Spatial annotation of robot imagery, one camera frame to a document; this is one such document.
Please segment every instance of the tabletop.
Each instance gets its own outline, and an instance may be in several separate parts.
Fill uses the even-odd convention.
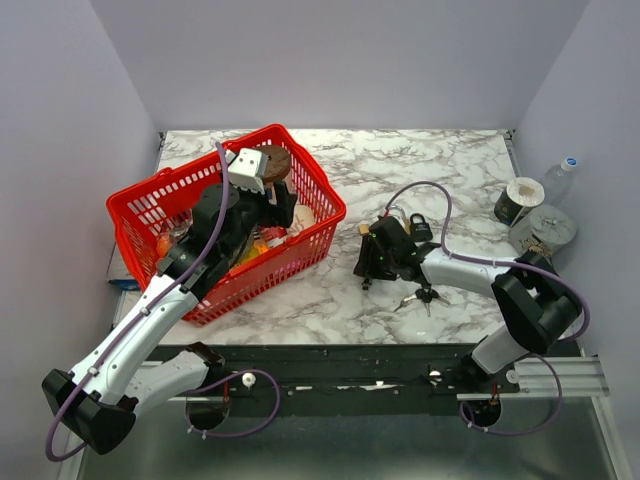
[[[215,149],[215,141],[250,130],[170,131],[158,168],[178,167]],[[204,327],[175,325],[162,344],[364,344],[477,342],[502,322],[493,299],[439,287],[451,306],[421,302],[394,313],[416,284],[374,281],[368,291],[353,275],[358,225],[372,223],[390,196],[416,180],[432,180],[453,197],[447,244],[457,252],[515,256],[507,227],[493,205],[514,177],[504,138],[497,131],[307,130],[290,133],[318,161],[347,204],[326,259]],[[421,213],[439,238],[446,200],[434,188],[407,191],[397,201],[407,214]],[[127,292],[121,315],[139,298]]]

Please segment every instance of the bunch of keys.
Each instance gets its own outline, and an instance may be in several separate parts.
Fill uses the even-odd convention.
[[[418,290],[415,291],[415,293],[413,295],[409,295],[408,297],[403,298],[402,301],[400,302],[400,305],[398,305],[396,307],[394,312],[397,312],[401,308],[406,307],[407,305],[409,305],[411,302],[413,302],[416,299],[422,301],[422,303],[424,304],[425,309],[427,310],[427,316],[428,317],[431,317],[431,307],[429,305],[431,304],[431,302],[433,300],[439,300],[439,301],[441,301],[442,303],[444,303],[447,306],[451,305],[451,302],[449,300],[444,298],[442,295],[440,295],[433,288],[428,288],[428,289],[419,288]]]

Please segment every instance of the gray wall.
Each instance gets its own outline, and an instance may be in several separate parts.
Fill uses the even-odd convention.
[[[518,128],[525,175],[582,162],[563,209],[580,224],[562,272],[591,300],[583,344],[599,353],[629,460],[640,476],[640,3],[592,0]]]
[[[87,0],[3,2],[0,65],[0,478],[55,478],[40,382],[108,332],[104,202],[157,133]]]
[[[513,128],[587,0],[92,0],[163,128]]]

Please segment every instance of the brown round object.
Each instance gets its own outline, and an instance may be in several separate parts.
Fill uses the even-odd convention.
[[[276,180],[283,180],[291,171],[291,154],[283,147],[277,145],[260,145],[255,147],[269,156],[267,167],[264,169],[262,181],[273,183]]]

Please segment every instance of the plastic bottle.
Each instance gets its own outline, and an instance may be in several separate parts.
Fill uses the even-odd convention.
[[[558,205],[567,196],[578,161],[575,158],[565,158],[560,165],[555,165],[547,170],[540,179],[544,187],[544,203]]]

